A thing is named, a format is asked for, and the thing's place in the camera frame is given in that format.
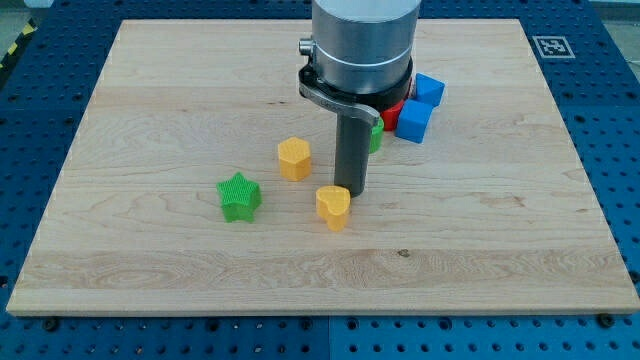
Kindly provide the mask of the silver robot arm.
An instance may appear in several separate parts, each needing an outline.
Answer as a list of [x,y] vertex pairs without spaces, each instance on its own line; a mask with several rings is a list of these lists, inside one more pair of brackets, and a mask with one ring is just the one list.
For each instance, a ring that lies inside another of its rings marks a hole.
[[308,58],[300,94],[373,126],[401,100],[412,75],[420,0],[313,0],[312,30],[299,40]]

